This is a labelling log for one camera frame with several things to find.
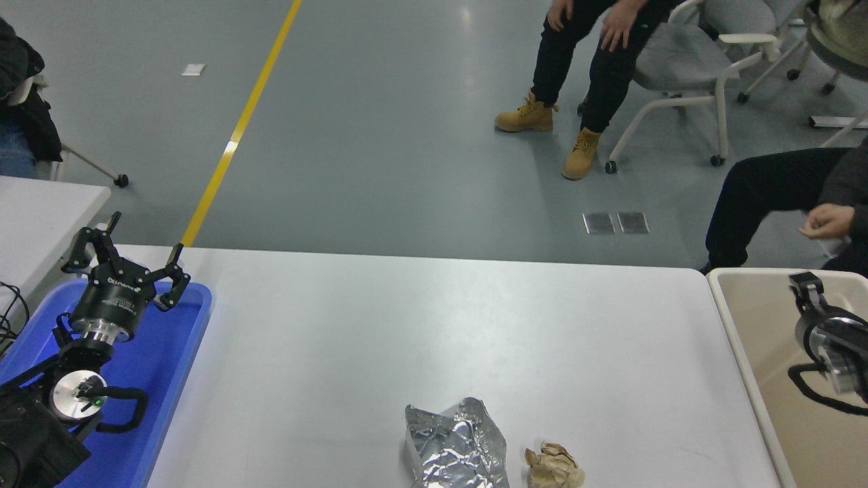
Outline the person's left hand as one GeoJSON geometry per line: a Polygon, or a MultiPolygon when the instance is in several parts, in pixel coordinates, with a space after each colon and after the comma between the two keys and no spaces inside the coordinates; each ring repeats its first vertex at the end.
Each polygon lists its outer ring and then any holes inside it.
{"type": "Polygon", "coordinates": [[[616,1],[604,18],[604,25],[599,35],[599,49],[603,52],[626,49],[629,46],[633,24],[646,3],[646,1],[616,1]]]}
{"type": "Polygon", "coordinates": [[[843,239],[850,235],[854,215],[855,208],[852,206],[820,204],[806,214],[799,232],[810,240],[843,239]]]}

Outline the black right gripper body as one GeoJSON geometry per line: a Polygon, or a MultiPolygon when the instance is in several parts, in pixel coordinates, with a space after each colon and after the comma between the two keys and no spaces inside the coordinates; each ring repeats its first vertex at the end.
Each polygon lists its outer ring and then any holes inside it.
{"type": "Polygon", "coordinates": [[[824,367],[866,366],[866,320],[846,309],[826,306],[821,317],[800,315],[795,338],[824,367]]]}

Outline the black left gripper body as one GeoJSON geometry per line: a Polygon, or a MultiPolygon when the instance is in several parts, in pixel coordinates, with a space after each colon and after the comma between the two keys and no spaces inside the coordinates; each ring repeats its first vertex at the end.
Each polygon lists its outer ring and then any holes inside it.
{"type": "Polygon", "coordinates": [[[148,273],[149,269],[134,262],[122,262],[119,271],[108,262],[92,268],[87,287],[69,316],[69,327],[82,336],[88,325],[102,322],[118,327],[122,338],[136,336],[148,302],[156,294],[155,285],[145,282],[148,273]]]}

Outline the person's right hand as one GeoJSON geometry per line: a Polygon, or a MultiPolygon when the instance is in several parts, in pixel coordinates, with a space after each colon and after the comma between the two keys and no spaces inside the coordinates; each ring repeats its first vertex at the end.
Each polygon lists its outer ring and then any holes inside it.
{"type": "Polygon", "coordinates": [[[574,1],[552,0],[546,13],[546,22],[553,31],[562,32],[572,19],[574,1]]]}

